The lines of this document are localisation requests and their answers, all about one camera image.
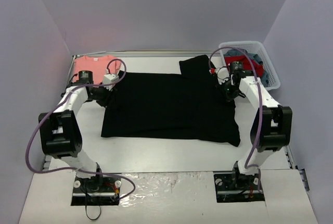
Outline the black t-shirt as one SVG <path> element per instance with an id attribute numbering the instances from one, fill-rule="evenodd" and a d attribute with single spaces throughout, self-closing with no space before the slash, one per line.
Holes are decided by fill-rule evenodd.
<path id="1" fill-rule="evenodd" d="M 235 103 L 217 88 L 208 56 L 180 61 L 178 74 L 119 72 L 101 136 L 202 140 L 239 146 Z"/>

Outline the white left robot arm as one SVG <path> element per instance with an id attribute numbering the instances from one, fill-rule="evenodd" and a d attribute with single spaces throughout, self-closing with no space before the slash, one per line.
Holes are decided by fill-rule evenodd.
<path id="1" fill-rule="evenodd" d="M 105 107 L 109 92 L 119 76 L 114 73 L 104 75 L 102 83 L 93 84 L 93 73 L 88 70 L 75 74 L 77 80 L 69 82 L 57 108 L 40 127 L 42 151 L 54 159 L 60 159 L 76 171 L 76 177 L 86 179 L 86 186 L 93 192 L 103 189 L 105 179 L 95 172 L 100 166 L 91 160 L 82 148 L 82 135 L 76 116 L 86 102 L 96 101 Z"/>

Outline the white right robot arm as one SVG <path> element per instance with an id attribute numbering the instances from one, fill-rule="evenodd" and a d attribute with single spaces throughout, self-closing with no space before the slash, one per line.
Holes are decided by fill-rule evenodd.
<path id="1" fill-rule="evenodd" d="M 232 186 L 243 189 L 249 184 L 249 176 L 260 174 L 264 162 L 275 152 L 289 145 L 292 109 L 282 106 L 262 85 L 255 71 L 244 70 L 240 61 L 228 65 L 229 77 L 218 88 L 230 102 L 238 96 L 248 99 L 257 111 L 251 131 L 251 149 L 236 161 L 231 175 Z"/>

